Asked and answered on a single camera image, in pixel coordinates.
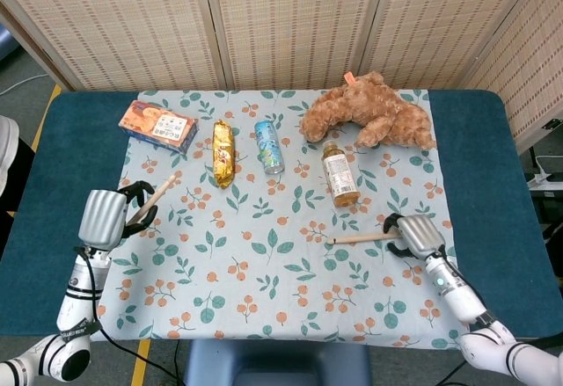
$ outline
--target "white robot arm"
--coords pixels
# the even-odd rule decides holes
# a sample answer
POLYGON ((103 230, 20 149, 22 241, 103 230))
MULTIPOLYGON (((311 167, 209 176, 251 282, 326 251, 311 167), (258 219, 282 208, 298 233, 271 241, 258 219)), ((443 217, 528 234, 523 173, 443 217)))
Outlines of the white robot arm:
POLYGON ((532 345, 518 342, 510 331, 487 311, 463 275, 448 261, 445 241, 425 215, 392 214, 384 222, 384 232, 398 228, 408 249, 387 246, 398 257, 423 260, 426 271, 455 317, 481 329, 463 335, 461 351, 475 368, 495 371, 530 386, 563 386, 563 353, 559 358, 532 345))
POLYGON ((71 382, 86 370, 90 363, 90 336, 101 328, 94 308, 111 265, 108 254, 122 238, 146 229, 157 213, 153 206, 142 221, 126 226, 128 203, 136 197, 141 206, 145 191, 154 193, 151 185, 138 181, 117 192, 90 192, 78 232, 84 247, 77 249, 56 321, 60 333, 47 336, 18 358, 0 362, 2 386, 31 386, 36 375, 71 382))

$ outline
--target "snack package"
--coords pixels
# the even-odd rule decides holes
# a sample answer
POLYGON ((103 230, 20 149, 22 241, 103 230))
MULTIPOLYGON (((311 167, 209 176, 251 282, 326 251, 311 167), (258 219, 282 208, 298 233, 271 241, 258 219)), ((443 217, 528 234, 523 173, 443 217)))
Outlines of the snack package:
POLYGON ((223 189, 235 178, 235 138, 222 120, 213 126, 213 174, 223 189))
POLYGON ((186 154, 197 125, 195 120, 163 107, 134 100, 119 126, 132 137, 186 154))

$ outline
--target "blue can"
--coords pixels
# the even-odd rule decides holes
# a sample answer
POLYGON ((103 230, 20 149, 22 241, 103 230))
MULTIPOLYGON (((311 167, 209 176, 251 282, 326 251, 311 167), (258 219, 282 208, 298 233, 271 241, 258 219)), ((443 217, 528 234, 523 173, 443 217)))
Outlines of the blue can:
POLYGON ((282 151, 274 124, 269 120, 257 122, 254 125, 254 133, 260 150, 258 159, 264 165, 264 172, 269 175, 282 172, 285 165, 283 164, 282 151))

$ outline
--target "stuffed toy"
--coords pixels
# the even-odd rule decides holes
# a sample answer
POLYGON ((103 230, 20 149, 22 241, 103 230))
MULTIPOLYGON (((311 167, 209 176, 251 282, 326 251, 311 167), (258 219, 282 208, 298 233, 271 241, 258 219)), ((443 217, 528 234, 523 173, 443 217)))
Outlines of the stuffed toy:
POLYGON ((347 84, 323 94, 304 115, 301 128, 309 142, 319 142, 330 127, 352 121, 363 127, 357 147, 382 143, 428 150, 436 146, 426 112, 400 98, 380 74, 347 73, 345 79, 347 84))

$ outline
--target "beige partition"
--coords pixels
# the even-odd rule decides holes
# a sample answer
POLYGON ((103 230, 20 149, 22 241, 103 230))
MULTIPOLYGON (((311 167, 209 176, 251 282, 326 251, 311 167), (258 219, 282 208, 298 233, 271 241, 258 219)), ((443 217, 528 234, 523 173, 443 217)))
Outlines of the beige partition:
POLYGON ((563 117, 563 0, 520 0, 463 87, 501 96, 518 151, 546 135, 563 117))
POLYGON ((361 72, 395 88, 456 87, 515 0, 381 0, 361 72))
POLYGON ((1 1, 77 90, 224 87, 207 0, 1 1))
POLYGON ((236 89, 320 89, 359 68, 377 0, 211 0, 236 89))

